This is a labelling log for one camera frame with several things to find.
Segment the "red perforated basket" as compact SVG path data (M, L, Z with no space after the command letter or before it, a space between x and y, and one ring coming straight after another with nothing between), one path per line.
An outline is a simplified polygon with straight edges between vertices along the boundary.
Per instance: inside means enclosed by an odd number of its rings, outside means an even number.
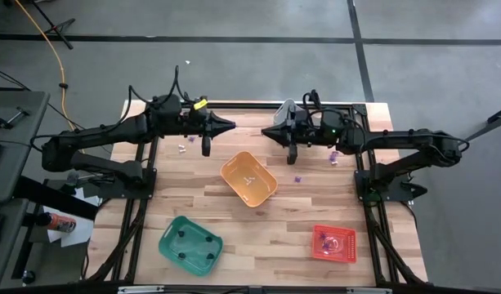
M341 263L356 263L356 232L330 225L315 225L311 254L314 258Z

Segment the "silver aluminium extrusion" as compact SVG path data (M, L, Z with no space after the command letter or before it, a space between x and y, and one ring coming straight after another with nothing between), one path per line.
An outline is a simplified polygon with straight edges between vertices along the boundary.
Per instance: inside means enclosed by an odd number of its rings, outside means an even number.
M393 294L390 288L381 287L347 287L346 294Z
M159 285L134 285L119 287L117 294L159 294L165 293L165 287Z

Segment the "green plastic bin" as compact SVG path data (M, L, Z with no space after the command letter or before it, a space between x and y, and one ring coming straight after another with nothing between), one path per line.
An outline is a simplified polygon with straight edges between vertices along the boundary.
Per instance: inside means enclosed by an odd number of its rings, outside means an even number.
M159 240L159 253L185 271L206 276L217 264L223 239L185 216L177 216Z

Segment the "white plastic bin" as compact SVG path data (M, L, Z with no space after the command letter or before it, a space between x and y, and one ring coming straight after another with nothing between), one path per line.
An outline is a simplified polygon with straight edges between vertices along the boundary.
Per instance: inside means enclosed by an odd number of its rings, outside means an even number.
M273 116L275 125L282 123L287 118L291 118L297 111L296 102L293 99L287 99L276 111Z

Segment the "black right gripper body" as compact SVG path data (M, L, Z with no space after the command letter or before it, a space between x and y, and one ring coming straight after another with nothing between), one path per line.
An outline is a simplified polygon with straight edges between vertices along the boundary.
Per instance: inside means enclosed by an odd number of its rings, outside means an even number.
M347 114L330 108L312 112L290 111L287 116L287 164L293 165L296 162L298 144L339 150L339 141L345 128L349 126L348 119Z

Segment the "black stand leg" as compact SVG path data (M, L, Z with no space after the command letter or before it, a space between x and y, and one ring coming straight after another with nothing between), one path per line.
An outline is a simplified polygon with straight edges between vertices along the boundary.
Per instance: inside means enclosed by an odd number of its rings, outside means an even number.
M485 121L484 126L476 131L475 133L471 134L469 137L466 139L459 139L457 146L460 147L460 152L466 151L470 147L470 143L475 140L476 138L493 131L494 129L501 127L501 110L496 112L495 114L491 115L488 117Z

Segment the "black tripod stand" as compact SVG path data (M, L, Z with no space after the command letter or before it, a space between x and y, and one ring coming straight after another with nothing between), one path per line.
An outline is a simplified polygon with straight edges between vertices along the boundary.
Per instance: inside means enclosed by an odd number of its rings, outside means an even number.
M65 36L65 31L69 28L75 21L75 18L69 18L63 22L55 24L51 18L45 13L45 11L38 5L40 2L51 1L51 0L30 0L30 3L34 6L34 8L39 12L39 14L45 19L45 21L49 24L50 28L44 30L43 32L46 35L55 34L66 46L69 50L73 50L74 46L70 42L70 40Z

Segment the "black aluminium table frame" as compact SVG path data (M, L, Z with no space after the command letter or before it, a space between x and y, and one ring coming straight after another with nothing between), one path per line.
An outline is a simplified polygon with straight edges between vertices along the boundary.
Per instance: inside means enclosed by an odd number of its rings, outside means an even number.
M155 155L157 180L147 203L139 246L129 244L119 275L132 274L137 284L234 286L372 286L374 267L364 208L356 197L354 173L371 160L390 163L394 149L371 156L339 156L337 165L325 147L300 147L297 161L261 134L273 122L272 103L248 101L211 103L219 116L236 128L212 141L209 157L199 142L168 136ZM178 145L186 153L179 154ZM222 179L221 167L248 151L276 178L278 188L263 204L248 207ZM222 254L209 275L199 277L159 253L165 229L185 216L223 239ZM356 263L338 263L311 254L315 225L350 228L356 232Z

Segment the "white paper sheets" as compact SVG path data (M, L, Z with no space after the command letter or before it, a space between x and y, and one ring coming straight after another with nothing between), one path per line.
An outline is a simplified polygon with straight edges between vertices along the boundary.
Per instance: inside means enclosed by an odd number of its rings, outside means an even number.
M75 190L74 197L83 200L87 203L90 203L96 207L98 207L101 204L101 199L98 198L96 195L87 198L85 196L83 188L77 188ZM75 229L70 233L63 233L60 231L49 229L47 231L47 235L51 243L60 240L61 247L68 247L74 244L86 243L92 236L92 230L94 225L93 220L87 220L79 216L72 216L70 214L61 212L59 210L50 207L44 207L43 211L55 213L59 216L68 216L76 220Z

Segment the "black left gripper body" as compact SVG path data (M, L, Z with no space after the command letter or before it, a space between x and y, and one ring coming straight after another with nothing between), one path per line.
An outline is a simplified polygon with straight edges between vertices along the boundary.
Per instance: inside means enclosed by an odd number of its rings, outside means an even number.
M183 115L184 118L184 131L183 134L187 136L200 136L202 138L202 155L209 157L211 152L211 125L209 122L209 111L206 107L202 109L190 108L190 111Z

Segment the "grey desk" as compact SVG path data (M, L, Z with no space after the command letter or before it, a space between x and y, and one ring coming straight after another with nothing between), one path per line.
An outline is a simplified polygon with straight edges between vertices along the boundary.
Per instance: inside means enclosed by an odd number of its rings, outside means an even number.
M0 91L0 118L8 120L17 107L29 112L12 123L11 129L0 129L0 283L21 227L28 201L14 199L13 192L31 150L29 140L38 132L50 96L41 91Z

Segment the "orange plastic bin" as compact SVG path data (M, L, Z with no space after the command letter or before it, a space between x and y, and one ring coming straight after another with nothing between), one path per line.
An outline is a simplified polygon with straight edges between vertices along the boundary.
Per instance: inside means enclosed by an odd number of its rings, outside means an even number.
M278 188L276 178L248 151L241 151L228 160L220 170L222 179L235 191L248 207L263 204ZM254 177L246 185L245 177Z

